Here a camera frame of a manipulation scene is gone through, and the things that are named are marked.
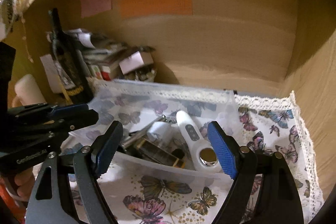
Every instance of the finger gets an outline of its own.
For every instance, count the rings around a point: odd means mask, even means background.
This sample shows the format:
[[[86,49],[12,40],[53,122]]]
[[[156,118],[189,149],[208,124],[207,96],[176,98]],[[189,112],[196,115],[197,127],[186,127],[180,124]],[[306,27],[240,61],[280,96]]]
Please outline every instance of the finger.
[[[28,199],[33,190],[34,183],[35,178],[32,174],[29,180],[17,189],[17,194],[22,198]]]
[[[16,174],[14,181],[15,184],[18,186],[24,185],[32,176],[33,168],[29,168],[27,170],[24,170],[23,172]]]

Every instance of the dark glass bottle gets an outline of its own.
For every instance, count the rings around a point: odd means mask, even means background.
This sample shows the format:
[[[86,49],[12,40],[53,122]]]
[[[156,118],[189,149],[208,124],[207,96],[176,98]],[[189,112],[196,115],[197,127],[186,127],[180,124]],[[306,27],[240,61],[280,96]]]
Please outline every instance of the dark glass bottle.
[[[53,30],[53,55],[72,81],[65,85],[65,89],[74,104],[88,103],[93,99],[93,93],[78,60],[75,38],[62,31],[56,8],[49,11],[49,16]]]

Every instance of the screw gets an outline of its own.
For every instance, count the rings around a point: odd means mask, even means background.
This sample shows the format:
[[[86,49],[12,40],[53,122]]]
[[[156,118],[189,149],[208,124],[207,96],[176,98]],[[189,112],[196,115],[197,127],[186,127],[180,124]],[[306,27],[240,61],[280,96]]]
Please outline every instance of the screw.
[[[241,146],[240,151],[243,152],[243,153],[248,153],[248,152],[250,152],[250,149],[247,146]]]
[[[48,158],[50,158],[50,159],[52,159],[53,157],[55,157],[56,156],[56,152],[50,152],[49,154],[48,154]]]
[[[81,149],[82,153],[87,153],[90,151],[90,147],[89,146],[83,146]]]
[[[278,159],[282,158],[282,154],[280,152],[274,152],[274,155]]]

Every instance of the lace trim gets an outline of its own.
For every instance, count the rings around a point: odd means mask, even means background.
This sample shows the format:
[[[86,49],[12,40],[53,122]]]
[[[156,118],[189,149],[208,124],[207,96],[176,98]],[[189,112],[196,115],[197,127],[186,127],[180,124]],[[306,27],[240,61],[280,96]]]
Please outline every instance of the lace trim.
[[[130,94],[130,95],[156,95],[164,98],[173,98],[181,100],[192,100],[211,103],[226,103],[229,100],[228,92],[222,90],[185,88],[177,85],[165,84],[143,84],[130,82],[106,82],[103,80],[90,79],[94,89],[105,87],[109,90]],[[260,98],[250,96],[235,95],[236,103],[240,106],[246,106],[252,109],[267,110],[287,110],[293,112],[295,124],[300,137],[304,160],[307,169],[308,181],[310,183],[310,220],[316,215],[324,203],[322,190],[319,186],[319,180],[316,172],[315,152],[313,142],[310,138],[308,129],[304,120],[301,118],[300,107],[296,104],[294,91],[288,98]]]

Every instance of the pink paper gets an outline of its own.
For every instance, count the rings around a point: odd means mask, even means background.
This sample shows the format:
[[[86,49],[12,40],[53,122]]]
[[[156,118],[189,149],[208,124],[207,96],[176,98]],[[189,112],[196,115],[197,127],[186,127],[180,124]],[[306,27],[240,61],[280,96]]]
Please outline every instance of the pink paper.
[[[112,9],[111,0],[80,0],[82,18],[90,17]]]

